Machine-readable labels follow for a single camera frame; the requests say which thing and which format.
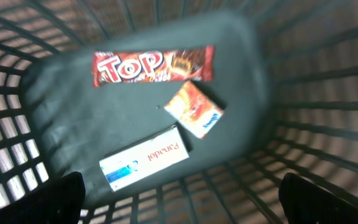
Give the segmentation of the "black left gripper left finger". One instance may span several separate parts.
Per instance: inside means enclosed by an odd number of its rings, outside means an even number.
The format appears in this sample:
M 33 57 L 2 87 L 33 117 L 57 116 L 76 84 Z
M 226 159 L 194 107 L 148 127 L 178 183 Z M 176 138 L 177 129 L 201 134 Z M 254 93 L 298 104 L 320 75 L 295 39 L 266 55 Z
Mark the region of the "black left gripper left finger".
M 72 172 L 0 209 L 0 224 L 77 224 L 85 193 L 82 174 Z

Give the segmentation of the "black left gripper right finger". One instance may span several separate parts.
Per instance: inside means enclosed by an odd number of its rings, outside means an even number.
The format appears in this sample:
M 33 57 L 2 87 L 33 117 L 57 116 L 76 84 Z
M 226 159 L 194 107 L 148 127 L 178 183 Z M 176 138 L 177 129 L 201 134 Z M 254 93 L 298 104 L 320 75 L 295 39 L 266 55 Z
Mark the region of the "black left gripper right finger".
M 288 223 L 358 224 L 358 208 L 291 172 L 281 181 L 278 198 Z

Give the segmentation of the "white Panadol box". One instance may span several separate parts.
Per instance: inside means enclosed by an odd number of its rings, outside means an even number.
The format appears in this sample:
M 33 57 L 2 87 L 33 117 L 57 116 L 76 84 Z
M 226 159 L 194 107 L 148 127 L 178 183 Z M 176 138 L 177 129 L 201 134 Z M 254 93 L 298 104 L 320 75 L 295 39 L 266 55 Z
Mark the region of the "white Panadol box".
M 116 192 L 189 158 L 177 126 L 99 161 L 112 191 Z

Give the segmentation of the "orange small box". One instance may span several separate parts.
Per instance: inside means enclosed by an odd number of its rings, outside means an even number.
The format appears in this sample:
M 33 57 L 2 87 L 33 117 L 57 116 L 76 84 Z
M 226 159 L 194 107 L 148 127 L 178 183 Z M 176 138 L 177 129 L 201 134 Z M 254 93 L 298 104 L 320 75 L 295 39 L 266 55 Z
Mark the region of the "orange small box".
M 185 82 L 164 106 L 185 129 L 203 139 L 224 114 L 193 82 Z

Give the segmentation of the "red Top chocolate bar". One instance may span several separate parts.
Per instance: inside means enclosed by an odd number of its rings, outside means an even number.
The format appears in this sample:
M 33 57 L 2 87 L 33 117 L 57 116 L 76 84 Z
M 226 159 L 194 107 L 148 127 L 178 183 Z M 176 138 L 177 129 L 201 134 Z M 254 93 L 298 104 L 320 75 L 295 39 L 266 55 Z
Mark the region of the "red Top chocolate bar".
M 95 51 L 93 87 L 108 83 L 152 83 L 213 79 L 215 47 L 146 52 Z

